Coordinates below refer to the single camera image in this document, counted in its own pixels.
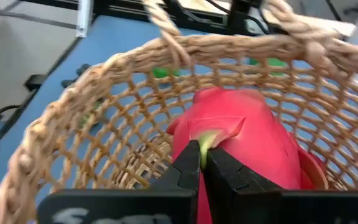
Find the woven basket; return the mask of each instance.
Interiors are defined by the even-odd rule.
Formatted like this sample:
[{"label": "woven basket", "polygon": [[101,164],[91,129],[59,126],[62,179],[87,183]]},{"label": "woven basket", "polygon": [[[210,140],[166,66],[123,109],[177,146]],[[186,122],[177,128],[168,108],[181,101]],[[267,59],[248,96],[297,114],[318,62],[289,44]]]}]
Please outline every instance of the woven basket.
[{"label": "woven basket", "polygon": [[[335,30],[300,22],[282,0],[268,5],[290,35],[262,37],[184,37],[156,3],[145,5],[162,38],[89,68],[27,127],[0,184],[0,224],[34,219],[36,195],[48,186],[51,192],[148,187],[172,161],[165,128],[173,111],[182,113],[194,92],[211,86],[258,88],[299,143],[323,159],[330,187],[358,189],[358,86],[351,81],[358,46],[337,40]],[[245,58],[260,63],[244,65]],[[268,58],[286,65],[269,67]],[[297,68],[297,60],[311,67]],[[196,74],[196,65],[211,73]],[[189,75],[154,78],[155,67]],[[118,85],[127,88],[110,94]],[[126,98],[134,100],[122,103]],[[60,177],[51,171],[57,162]]]}]

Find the gray floor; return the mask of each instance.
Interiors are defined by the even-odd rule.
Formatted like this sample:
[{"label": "gray floor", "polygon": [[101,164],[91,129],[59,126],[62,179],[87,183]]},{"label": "gray floor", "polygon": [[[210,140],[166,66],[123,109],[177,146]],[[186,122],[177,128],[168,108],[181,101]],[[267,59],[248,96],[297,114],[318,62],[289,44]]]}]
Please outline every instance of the gray floor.
[{"label": "gray floor", "polygon": [[[13,1],[0,0],[0,9]],[[11,12],[76,23],[76,11],[22,2]],[[20,104],[29,75],[46,73],[75,39],[75,30],[0,16],[0,108]]]}]

